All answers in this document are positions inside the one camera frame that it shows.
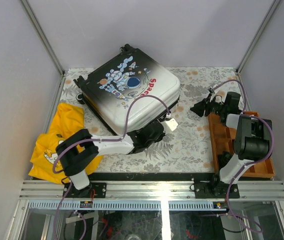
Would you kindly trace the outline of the black suitcase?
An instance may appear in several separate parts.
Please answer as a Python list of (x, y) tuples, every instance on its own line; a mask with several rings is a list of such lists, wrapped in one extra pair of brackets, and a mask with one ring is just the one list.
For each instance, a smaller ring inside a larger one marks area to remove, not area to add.
[(139, 48), (120, 53), (74, 80), (81, 100), (114, 135), (145, 127), (176, 107), (180, 80)]

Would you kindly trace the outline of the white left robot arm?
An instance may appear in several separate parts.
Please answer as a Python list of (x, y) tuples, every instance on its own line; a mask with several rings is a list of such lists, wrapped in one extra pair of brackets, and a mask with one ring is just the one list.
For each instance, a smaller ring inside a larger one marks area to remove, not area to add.
[(157, 121), (124, 136), (101, 137), (90, 134), (85, 128), (59, 143), (55, 151), (62, 171), (70, 179), (75, 194), (84, 198), (92, 190), (86, 167), (96, 157), (141, 153), (152, 144), (160, 142), (165, 134), (164, 126)]

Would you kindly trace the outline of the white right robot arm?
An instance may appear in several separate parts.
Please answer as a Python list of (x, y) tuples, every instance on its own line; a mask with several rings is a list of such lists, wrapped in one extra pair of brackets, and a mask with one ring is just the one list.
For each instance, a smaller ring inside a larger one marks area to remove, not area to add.
[(254, 112), (242, 113), (241, 95), (229, 91), (223, 102), (213, 93), (190, 108), (209, 120), (210, 140), (215, 173), (209, 182), (194, 180), (197, 199), (231, 199), (240, 197), (239, 178), (255, 164), (270, 158), (273, 152), (272, 121), (259, 119)]

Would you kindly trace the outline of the wooden compartment organizer tray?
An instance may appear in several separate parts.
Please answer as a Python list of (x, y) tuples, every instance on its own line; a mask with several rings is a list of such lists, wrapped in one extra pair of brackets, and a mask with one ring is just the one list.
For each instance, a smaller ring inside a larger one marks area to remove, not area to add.
[[(209, 123), (214, 172), (217, 173), (221, 168), (218, 156), (222, 155), (224, 152), (234, 154), (233, 143), (236, 137), (236, 130), (224, 126), (220, 121), (220, 117), (214, 113), (211, 113), (207, 118)], [(275, 175), (276, 173), (272, 159), (268, 158), (264, 162), (251, 166), (242, 177), (270, 179)]]

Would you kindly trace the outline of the floral patterned table cloth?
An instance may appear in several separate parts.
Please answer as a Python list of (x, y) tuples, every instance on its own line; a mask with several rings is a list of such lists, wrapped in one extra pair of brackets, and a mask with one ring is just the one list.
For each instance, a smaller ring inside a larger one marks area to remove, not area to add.
[(215, 92), (217, 101), (226, 93), (241, 91), (233, 67), (169, 67), (168, 71), (180, 81), (180, 98), (172, 116), (177, 129), (162, 141), (138, 154), (106, 155), (97, 173), (212, 173), (213, 154), (209, 122), (190, 111), (195, 103), (205, 98), (209, 87), (224, 83)]

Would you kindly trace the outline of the dark green rolled item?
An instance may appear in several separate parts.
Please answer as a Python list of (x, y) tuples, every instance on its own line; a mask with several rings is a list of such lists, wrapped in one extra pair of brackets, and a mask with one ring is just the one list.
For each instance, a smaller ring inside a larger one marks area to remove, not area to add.
[(231, 158), (233, 157), (233, 154), (228, 152), (228, 151), (223, 151), (222, 154), (218, 155), (218, 163), (219, 163), (219, 167), (223, 168), (225, 167), (228, 162), (231, 160)]

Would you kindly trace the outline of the yellow Snoopy t-shirt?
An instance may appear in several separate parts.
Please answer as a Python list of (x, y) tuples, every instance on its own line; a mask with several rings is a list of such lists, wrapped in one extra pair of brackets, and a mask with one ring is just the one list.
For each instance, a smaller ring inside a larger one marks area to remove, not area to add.
[(53, 172), (53, 164), (58, 158), (56, 147), (84, 127), (84, 110), (60, 103), (48, 132), (41, 134), (35, 142), (29, 175), (55, 184), (68, 183), (69, 179), (63, 172)]

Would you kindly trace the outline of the aluminium front rail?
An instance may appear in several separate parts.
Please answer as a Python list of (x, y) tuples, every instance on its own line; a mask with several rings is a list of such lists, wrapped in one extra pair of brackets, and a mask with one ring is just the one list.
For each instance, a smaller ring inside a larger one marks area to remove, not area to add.
[[(59, 200), (65, 187), (44, 180), (25, 180), (20, 200)], [(96, 190), (103, 200), (195, 200), (202, 192), (193, 181), (106, 181)], [(284, 184), (279, 180), (239, 181), (229, 194), (231, 201), (284, 201)]]

